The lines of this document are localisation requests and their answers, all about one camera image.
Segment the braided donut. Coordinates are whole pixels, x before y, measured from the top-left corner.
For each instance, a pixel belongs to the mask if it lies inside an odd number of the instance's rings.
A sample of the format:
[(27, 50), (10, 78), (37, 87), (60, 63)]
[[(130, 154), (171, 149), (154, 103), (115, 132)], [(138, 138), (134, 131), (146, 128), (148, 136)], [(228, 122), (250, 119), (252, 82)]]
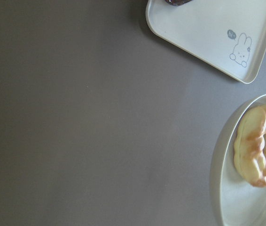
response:
[(254, 187), (266, 187), (266, 105), (249, 109), (239, 121), (234, 165)]

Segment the white bowl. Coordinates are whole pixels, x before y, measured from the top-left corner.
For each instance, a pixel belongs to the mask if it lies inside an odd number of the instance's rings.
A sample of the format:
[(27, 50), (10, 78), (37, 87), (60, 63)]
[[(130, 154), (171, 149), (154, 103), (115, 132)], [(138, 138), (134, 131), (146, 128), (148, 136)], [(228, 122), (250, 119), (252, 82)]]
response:
[(211, 205), (219, 226), (266, 226), (266, 187), (253, 187), (234, 167), (234, 140), (240, 119), (265, 105), (266, 94), (249, 100), (229, 117), (216, 142), (210, 167)]

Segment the cream rabbit tray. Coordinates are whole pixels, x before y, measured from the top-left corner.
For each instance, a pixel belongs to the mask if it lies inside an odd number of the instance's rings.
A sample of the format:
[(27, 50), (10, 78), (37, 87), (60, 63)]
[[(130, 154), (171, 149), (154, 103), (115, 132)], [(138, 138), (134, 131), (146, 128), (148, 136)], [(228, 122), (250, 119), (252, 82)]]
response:
[(245, 84), (266, 52), (266, 0), (150, 0), (146, 20), (160, 38)]

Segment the dark drink bottle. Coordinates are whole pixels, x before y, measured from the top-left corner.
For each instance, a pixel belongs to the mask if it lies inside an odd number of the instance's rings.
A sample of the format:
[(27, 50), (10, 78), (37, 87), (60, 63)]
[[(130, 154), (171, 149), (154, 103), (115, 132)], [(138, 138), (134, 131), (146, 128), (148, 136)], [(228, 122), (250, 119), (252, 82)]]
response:
[(192, 0), (165, 0), (166, 3), (172, 5), (172, 6), (181, 6), (183, 4), (189, 3)]

